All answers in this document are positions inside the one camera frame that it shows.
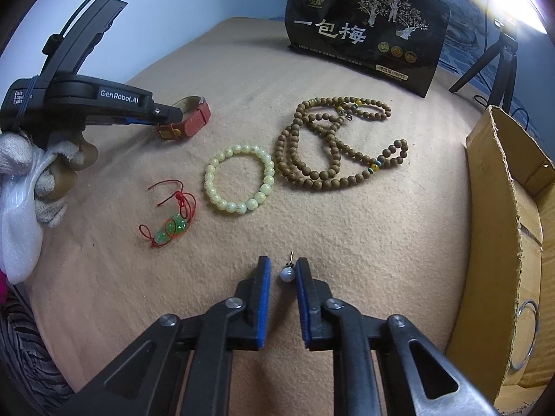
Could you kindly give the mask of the left white gloved hand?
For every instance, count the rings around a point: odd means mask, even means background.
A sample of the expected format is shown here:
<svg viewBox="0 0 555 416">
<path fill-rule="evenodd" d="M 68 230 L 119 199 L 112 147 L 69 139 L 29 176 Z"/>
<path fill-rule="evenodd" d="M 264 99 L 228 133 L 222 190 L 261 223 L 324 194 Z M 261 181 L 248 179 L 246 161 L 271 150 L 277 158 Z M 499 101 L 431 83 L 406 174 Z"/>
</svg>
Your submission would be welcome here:
<svg viewBox="0 0 555 416">
<path fill-rule="evenodd" d="M 1 217 L 18 208 L 32 212 L 30 219 L 55 227 L 63 218 L 65 195 L 77 183 L 77 173 L 98 159 L 97 147 L 79 131 L 56 131 L 47 147 L 36 146 L 24 132 L 1 135 Z"/>
</svg>

